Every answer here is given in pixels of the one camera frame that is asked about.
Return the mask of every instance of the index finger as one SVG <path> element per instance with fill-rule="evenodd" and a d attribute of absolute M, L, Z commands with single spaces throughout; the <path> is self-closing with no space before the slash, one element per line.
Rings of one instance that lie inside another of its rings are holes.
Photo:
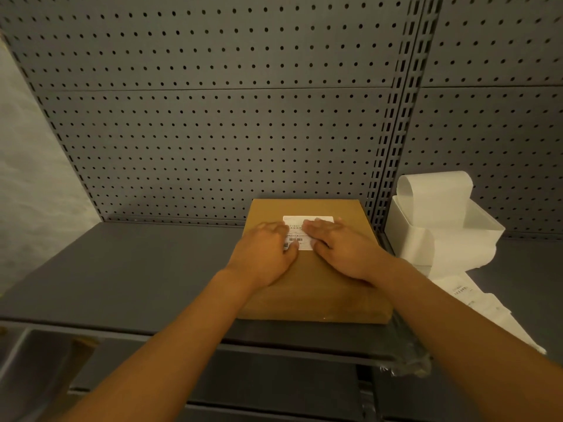
<path fill-rule="evenodd" d="M 332 246 L 330 230 L 334 227 L 334 223 L 327 220 L 305 220 L 301 229 L 314 239 L 323 240 L 329 246 Z"/>

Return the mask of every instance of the marbled wall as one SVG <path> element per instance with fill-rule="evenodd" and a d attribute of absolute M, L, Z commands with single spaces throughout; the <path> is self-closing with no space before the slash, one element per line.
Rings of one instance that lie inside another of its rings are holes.
<path fill-rule="evenodd" d="M 0 294 L 99 221 L 0 42 Z"/>

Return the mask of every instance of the person's right arm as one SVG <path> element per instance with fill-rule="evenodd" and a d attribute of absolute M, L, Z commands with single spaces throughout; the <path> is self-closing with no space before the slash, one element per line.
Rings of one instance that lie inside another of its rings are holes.
<path fill-rule="evenodd" d="M 314 250 L 335 269 L 381 289 L 482 416 L 563 418 L 563 369 L 440 289 L 412 265 L 342 222 L 306 221 Z"/>

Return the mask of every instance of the open white box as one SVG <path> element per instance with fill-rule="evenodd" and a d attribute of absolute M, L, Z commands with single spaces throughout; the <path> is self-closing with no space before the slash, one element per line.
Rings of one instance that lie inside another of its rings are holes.
<path fill-rule="evenodd" d="M 422 228 L 410 223 L 394 196 L 385 225 L 395 255 L 419 266 L 429 278 L 489 263 L 503 232 L 504 227 L 472 200 L 467 202 L 463 228 Z"/>

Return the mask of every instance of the cardboard box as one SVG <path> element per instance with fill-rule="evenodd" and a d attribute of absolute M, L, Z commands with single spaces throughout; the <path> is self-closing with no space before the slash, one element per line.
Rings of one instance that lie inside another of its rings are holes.
<path fill-rule="evenodd" d="M 377 241 L 358 200 L 254 199 L 244 232 L 290 215 L 340 217 Z M 292 267 L 276 283 L 258 291 L 239 318 L 386 324 L 392 311 L 383 293 L 372 285 L 339 273 L 314 251 L 300 250 Z"/>

